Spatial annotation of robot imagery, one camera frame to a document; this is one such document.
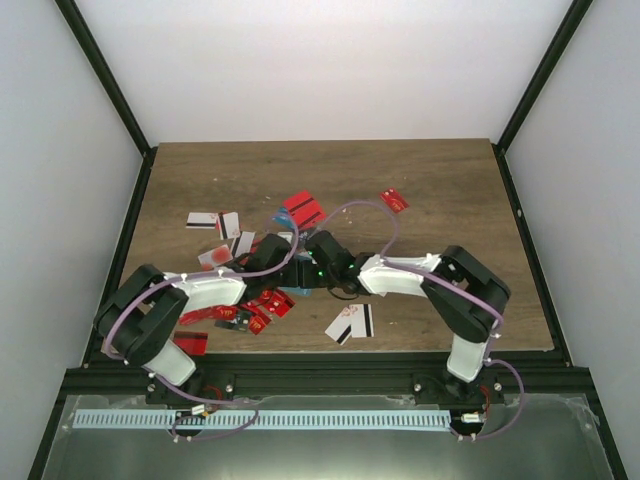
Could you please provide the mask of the teal card holder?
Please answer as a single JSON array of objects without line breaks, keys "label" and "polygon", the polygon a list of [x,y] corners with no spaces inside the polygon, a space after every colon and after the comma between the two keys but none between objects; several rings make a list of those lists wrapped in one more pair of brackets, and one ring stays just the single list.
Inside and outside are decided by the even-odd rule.
[{"label": "teal card holder", "polygon": [[310,285],[316,265],[313,259],[306,254],[296,255],[293,263],[291,281],[289,286],[283,287],[283,290],[294,295],[308,297],[312,294]]}]

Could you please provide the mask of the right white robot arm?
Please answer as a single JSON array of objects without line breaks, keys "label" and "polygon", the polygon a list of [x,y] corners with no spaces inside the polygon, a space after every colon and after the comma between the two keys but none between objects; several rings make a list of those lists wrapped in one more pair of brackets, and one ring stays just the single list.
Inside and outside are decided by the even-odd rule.
[{"label": "right white robot arm", "polygon": [[480,390],[479,373],[488,363],[511,290],[461,246],[423,257],[353,255],[326,230],[311,235],[305,248],[328,289],[356,296],[401,294],[428,299],[453,333],[444,378],[447,396],[458,403]]}]

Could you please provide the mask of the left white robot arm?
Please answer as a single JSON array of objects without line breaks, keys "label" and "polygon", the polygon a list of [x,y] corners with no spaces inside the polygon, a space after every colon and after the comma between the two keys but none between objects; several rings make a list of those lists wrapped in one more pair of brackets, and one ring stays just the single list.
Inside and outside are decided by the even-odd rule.
[{"label": "left white robot arm", "polygon": [[196,402],[205,381],[195,361],[171,340],[178,320],[208,307],[241,305],[272,290],[277,274],[293,259],[298,239],[296,233],[290,239],[268,234],[239,266],[190,274],[165,273],[151,264],[137,268],[95,317],[103,352],[169,383],[181,403]]}]

